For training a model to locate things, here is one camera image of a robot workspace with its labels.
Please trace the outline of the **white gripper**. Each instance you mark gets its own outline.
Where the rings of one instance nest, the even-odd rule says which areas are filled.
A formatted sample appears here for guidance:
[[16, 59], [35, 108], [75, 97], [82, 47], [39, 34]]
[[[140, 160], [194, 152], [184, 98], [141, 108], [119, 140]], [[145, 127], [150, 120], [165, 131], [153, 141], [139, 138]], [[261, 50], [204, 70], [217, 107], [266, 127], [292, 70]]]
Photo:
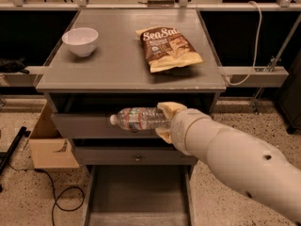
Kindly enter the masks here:
[[157, 104], [157, 108], [172, 121], [170, 130], [156, 128], [156, 134], [164, 142], [172, 143], [178, 151], [186, 155], [203, 156], [208, 142], [212, 139], [209, 132], [211, 117], [175, 102], [161, 102]]

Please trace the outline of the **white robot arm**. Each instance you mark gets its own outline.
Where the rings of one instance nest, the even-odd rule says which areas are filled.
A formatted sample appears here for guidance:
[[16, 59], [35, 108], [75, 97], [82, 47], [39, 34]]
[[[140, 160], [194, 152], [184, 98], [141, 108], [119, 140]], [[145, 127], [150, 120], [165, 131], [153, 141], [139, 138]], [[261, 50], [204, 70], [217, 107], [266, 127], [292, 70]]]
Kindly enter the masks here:
[[174, 102], [157, 105], [170, 121], [156, 133], [208, 166], [221, 183], [292, 223], [301, 223], [301, 170], [273, 145]]

